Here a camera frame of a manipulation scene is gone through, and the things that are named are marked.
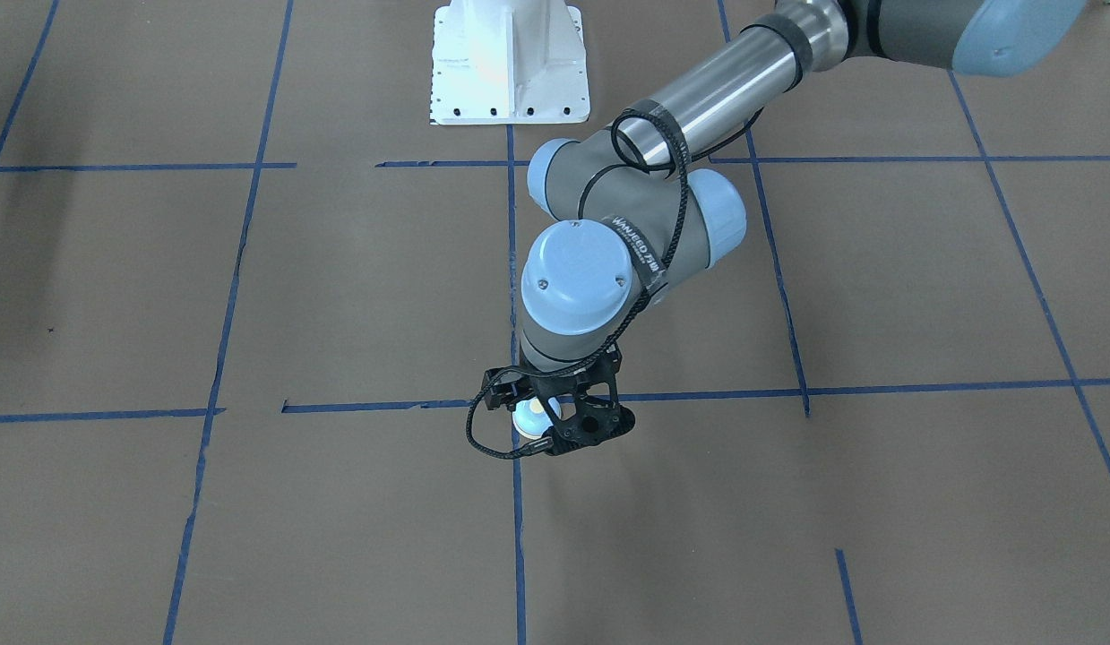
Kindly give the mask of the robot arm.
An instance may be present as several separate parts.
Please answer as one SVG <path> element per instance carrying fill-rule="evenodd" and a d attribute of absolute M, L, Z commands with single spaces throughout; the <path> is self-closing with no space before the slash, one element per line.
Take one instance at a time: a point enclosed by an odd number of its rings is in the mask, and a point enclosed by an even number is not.
<path fill-rule="evenodd" d="M 482 377 L 474 405 L 509 409 L 521 443 L 492 458 L 561 456 L 630 432 L 617 346 L 633 319 L 739 246 L 737 188 L 696 168 L 764 107 L 852 57 L 966 75 L 1025 73 L 1081 1 L 777 1 L 718 52 L 583 142 L 529 160 L 529 196 L 554 223 L 521 274 L 519 360 Z"/>

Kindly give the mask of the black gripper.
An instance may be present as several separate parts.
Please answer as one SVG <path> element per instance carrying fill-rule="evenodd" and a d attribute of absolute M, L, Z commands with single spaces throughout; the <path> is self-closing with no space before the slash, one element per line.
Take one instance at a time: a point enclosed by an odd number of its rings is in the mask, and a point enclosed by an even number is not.
<path fill-rule="evenodd" d="M 623 364 L 620 347 L 609 346 L 574 373 L 541 373 L 529 365 L 493 367 L 484 374 L 480 403 L 513 412 L 518 401 L 551 397 L 562 405 L 562 420 L 538 440 L 522 439 L 518 449 L 497 451 L 480 445 L 486 456 L 562 456 L 624 436 L 636 424 L 635 414 L 617 396 L 616 375 Z"/>

